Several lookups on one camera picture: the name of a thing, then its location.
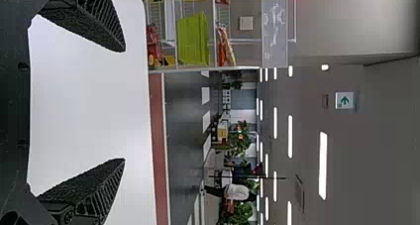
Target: gray floor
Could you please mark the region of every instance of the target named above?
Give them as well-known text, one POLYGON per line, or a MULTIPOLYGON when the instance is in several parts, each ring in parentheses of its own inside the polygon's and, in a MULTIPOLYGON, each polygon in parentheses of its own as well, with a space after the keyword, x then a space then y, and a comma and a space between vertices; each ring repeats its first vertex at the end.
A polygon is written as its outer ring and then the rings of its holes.
POLYGON ((166 133, 171 224, 187 224, 203 174, 202 117, 219 111, 220 73, 210 78, 200 72, 166 74, 166 133), (211 87, 211 101, 202 105, 201 87, 211 87))

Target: potted plant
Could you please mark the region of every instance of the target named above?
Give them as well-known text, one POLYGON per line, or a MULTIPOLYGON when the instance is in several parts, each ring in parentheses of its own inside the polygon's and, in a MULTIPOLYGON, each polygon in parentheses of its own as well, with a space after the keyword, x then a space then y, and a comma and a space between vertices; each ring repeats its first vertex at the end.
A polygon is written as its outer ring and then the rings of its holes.
POLYGON ((229 146, 231 148, 232 156, 242 157, 246 156, 246 150, 250 147, 251 139, 249 137, 250 127, 247 121, 239 121, 237 131, 229 133, 229 146))
POLYGON ((248 221, 253 216, 253 207, 249 202, 235 202, 234 214, 229 217, 223 216, 219 220, 219 224, 235 224, 235 225, 250 225, 248 221))

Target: fluorescent light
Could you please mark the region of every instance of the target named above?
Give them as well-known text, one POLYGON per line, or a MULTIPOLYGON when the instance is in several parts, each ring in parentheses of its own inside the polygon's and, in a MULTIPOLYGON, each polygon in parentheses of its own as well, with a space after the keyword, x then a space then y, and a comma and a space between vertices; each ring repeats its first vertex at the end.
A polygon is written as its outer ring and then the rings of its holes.
POLYGON ((268 81, 268 68, 265 69, 265 82, 268 81))
POLYGON ((274 136, 274 138, 275 139, 277 139, 277 107, 274 107, 274 109, 273 109, 273 116, 272 116, 272 122, 273 122, 273 127, 272 127, 272 129, 273 129, 273 132, 272 132, 272 135, 274 136))
POLYGON ((268 221, 268 197, 265 198, 265 221, 268 221))
POLYGON ((273 194, 272 194, 272 200, 274 200, 274 202, 277 202, 277 171, 275 171, 273 173, 273 194))
POLYGON ((321 132, 319 135, 319 185, 318 192, 322 199, 327 199, 327 156, 328 135, 321 132))
POLYGON ((291 225, 291 215, 292 215, 292 211, 291 211, 291 202, 288 201, 287 202, 287 225, 291 225))
POLYGON ((330 66, 328 64, 322 64, 321 65, 321 70, 326 71, 328 69, 330 69, 330 66))
POLYGON ((265 177, 268 177, 268 154, 265 154, 265 177))
POLYGON ((263 198, 263 179, 260 179, 260 196, 263 198))
POLYGON ((289 77, 292 77, 293 76, 293 65, 290 65, 288 67, 288 74, 289 74, 289 77))
POLYGON ((263 120, 263 100, 260 100, 260 120, 263 120))
POLYGON ((263 142, 260 142, 260 162, 263 162, 263 142))
POLYGON ((257 152, 260 151, 260 135, 257 134, 257 152))
POLYGON ((288 117, 288 156, 293 158, 293 117, 288 117))

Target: white sign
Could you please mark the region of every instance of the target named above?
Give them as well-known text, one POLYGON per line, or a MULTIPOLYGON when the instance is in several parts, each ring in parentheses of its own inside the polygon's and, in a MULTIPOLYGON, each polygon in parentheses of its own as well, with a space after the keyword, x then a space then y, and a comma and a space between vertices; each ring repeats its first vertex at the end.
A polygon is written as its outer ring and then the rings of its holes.
POLYGON ((336 109, 354 109, 355 92, 337 92, 336 109))

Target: wall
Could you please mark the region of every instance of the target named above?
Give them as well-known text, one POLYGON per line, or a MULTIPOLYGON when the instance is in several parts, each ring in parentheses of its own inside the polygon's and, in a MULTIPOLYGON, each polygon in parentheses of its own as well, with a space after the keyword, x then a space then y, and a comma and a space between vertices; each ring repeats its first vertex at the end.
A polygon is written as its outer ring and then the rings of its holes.
POLYGON ((28 182, 38 195, 112 158, 126 166, 106 224, 157 224, 145 12, 113 0, 127 50, 113 53, 38 16, 32 63, 28 182))
MULTIPOLYGON (((261 39, 262 38, 262 0, 231 0, 231 38, 232 39, 261 39), (252 31, 239 30, 241 16, 254 17, 252 31)), ((234 46, 238 65, 263 64, 262 44, 234 46)))

